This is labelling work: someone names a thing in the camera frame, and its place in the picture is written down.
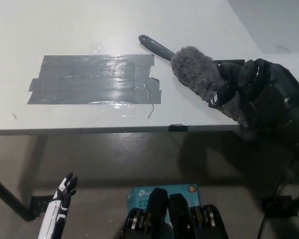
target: gray duct tape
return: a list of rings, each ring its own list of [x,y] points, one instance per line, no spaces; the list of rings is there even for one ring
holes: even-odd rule
[[[161,91],[33,92],[28,104],[62,105],[125,102],[160,104]]]
[[[39,78],[146,78],[150,76],[150,66],[141,67],[42,67]]]
[[[159,90],[159,81],[154,78],[63,78],[33,79],[29,88],[31,92],[45,91],[125,91],[125,90]]]
[[[45,56],[28,104],[160,104],[153,55]]]
[[[44,56],[42,67],[60,66],[153,66],[154,55],[90,55],[90,56]]]

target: table leg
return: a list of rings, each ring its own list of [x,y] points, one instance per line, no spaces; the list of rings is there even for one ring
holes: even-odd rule
[[[17,213],[25,221],[29,222],[35,219],[30,208],[20,202],[2,183],[0,182],[0,199],[3,200],[15,213]]]

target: white robotic hand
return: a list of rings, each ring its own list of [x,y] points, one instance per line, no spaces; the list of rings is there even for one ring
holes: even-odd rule
[[[60,239],[69,210],[71,196],[78,178],[69,173],[56,190],[52,201],[45,212],[38,239]]]

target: robotic hand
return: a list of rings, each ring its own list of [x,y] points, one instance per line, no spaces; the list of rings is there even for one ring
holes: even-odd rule
[[[249,127],[272,129],[299,155],[299,82],[291,72],[263,59],[244,65],[224,62],[218,70],[226,82],[209,105],[220,107],[238,91]]]
[[[167,209],[175,239],[228,239],[214,205],[189,208],[182,194],[172,194],[168,198],[167,191],[161,188],[152,191],[146,210],[130,210],[120,239],[164,238],[162,235],[166,233],[163,228]]]
[[[38,239],[60,239],[78,178],[69,173],[56,190],[45,212]]]

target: gray floor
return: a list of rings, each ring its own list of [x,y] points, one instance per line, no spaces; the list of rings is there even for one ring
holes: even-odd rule
[[[292,155],[271,137],[246,144],[230,132],[0,136],[0,180],[25,203],[79,177],[64,239],[114,239],[134,186],[198,183],[202,204],[218,207],[231,239],[256,238],[260,198],[269,196]],[[284,194],[297,195],[298,184]],[[42,218],[26,223],[0,201],[0,239],[37,238]],[[299,239],[299,216],[270,220],[263,235]]]

